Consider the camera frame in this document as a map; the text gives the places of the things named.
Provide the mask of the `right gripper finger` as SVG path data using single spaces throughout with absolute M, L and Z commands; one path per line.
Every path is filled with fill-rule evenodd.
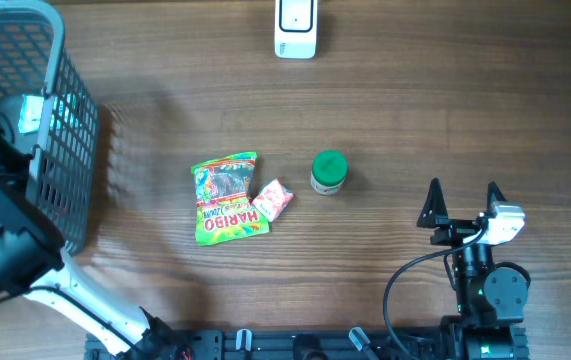
M 487 187 L 487 209 L 493 210 L 497 205 L 506 203 L 505 196 L 500 191 L 496 182 L 490 182 Z
M 435 229 L 449 224 L 449 216 L 444 201 L 440 180 L 434 178 L 430 182 L 425 204 L 416 222 L 419 228 Z

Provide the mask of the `green lid jar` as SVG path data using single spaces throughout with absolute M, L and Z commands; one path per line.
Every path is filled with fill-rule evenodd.
M 325 150 L 316 155 L 310 174 L 312 188 L 321 195 L 336 194 L 342 187 L 349 165 L 342 153 Z

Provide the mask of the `red white small carton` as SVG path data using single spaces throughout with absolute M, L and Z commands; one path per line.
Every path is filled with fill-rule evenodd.
M 293 198 L 294 194 L 278 179 L 274 179 L 261 189 L 252 200 L 252 205 L 269 222 L 273 222 Z

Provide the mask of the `Haribo gummy candy bag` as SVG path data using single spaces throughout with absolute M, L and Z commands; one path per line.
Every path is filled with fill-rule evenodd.
M 213 246 L 270 232 L 268 220 L 249 198 L 257 157 L 256 152 L 243 152 L 191 167 L 198 246 Z

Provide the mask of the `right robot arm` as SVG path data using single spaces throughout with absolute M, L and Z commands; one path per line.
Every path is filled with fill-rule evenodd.
M 488 184 L 486 210 L 474 220 L 460 220 L 448 215 L 440 181 L 431 180 L 417 226 L 434 231 L 431 244 L 450 249 L 446 273 L 458 308 L 438 326 L 439 358 L 527 357 L 524 331 L 516 325 L 524 320 L 531 276 L 515 263 L 496 263 L 492 255 L 524 225 L 524 210 L 508 202 L 494 182 Z

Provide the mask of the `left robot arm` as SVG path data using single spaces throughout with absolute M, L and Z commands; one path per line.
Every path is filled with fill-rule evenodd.
M 0 136 L 6 163 L 21 156 Z M 0 304 L 23 297 L 92 334 L 117 359 L 182 359 L 189 347 L 160 318 L 89 277 L 59 229 L 0 175 Z

